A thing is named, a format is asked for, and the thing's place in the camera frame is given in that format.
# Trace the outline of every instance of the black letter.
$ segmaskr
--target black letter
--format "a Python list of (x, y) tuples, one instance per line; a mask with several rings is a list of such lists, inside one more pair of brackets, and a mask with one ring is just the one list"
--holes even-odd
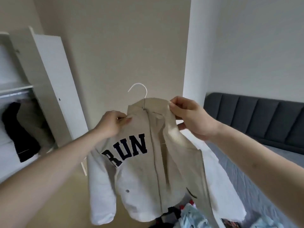
[(120, 146), (119, 146), (119, 142), (116, 142), (113, 147), (117, 150), (117, 152), (119, 153), (120, 157), (122, 160), (125, 160), (126, 158), (128, 157), (132, 157), (131, 155), (131, 152), (130, 152), (130, 149), (128, 147), (128, 144), (127, 144), (127, 139), (121, 139), (120, 142), (123, 144), (125, 150), (127, 151), (127, 154), (124, 155), (123, 151), (121, 150)]
[(119, 167), (122, 164), (122, 162), (119, 161), (117, 158), (115, 158), (108, 149), (106, 151), (102, 152), (101, 154), (105, 155), (117, 167)]
[(133, 149), (133, 156), (138, 155), (138, 151), (136, 146), (140, 149), (142, 153), (147, 153), (146, 149), (146, 143), (145, 143), (145, 134), (139, 134), (138, 137), (140, 138), (141, 144), (137, 141), (134, 135), (129, 136), (131, 144), (132, 144), (132, 149)]

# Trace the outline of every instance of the person's left hand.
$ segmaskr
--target person's left hand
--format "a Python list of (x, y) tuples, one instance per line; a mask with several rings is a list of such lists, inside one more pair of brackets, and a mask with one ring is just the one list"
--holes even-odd
[(119, 111), (107, 111), (94, 128), (94, 131), (99, 133), (103, 139), (113, 137), (118, 134), (124, 125), (131, 122), (132, 118), (126, 117), (127, 115)]

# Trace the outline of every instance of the white wall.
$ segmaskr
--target white wall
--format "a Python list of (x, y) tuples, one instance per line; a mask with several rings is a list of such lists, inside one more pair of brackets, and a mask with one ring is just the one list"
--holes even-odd
[(43, 33), (33, 0), (0, 0), (0, 19), (0, 31), (31, 25), (37, 33)]
[(225, 0), (208, 92), (304, 101), (304, 0)]
[(191, 0), (183, 96), (204, 104), (221, 0)]
[(63, 39), (89, 128), (105, 111), (182, 95), (191, 0), (34, 0)]

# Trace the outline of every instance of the gray bed sheet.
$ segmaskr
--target gray bed sheet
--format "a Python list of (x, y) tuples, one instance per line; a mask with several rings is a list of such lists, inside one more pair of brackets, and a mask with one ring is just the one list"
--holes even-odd
[[(270, 202), (270, 200), (259, 190), (259, 188), (234, 163), (232, 163), (217, 146), (210, 142), (207, 142), (207, 145), (218, 157), (219, 163), (227, 172), (231, 183), (233, 184), (245, 206), (247, 215), (245, 220), (242, 222), (242, 227), (248, 228), (261, 215), (267, 215), (273, 220), (280, 221), (284, 228), (298, 228)], [(266, 147), (285, 157), (286, 159), (304, 167), (304, 155), (271, 146)]]

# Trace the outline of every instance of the forearm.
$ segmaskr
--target forearm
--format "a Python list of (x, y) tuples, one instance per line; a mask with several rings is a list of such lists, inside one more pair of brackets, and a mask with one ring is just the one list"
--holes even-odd
[(100, 134), (88, 132), (3, 182), (0, 185), (0, 224), (24, 226), (100, 139)]
[(304, 169), (245, 134), (222, 125), (211, 138), (259, 188), (299, 227), (304, 224)]

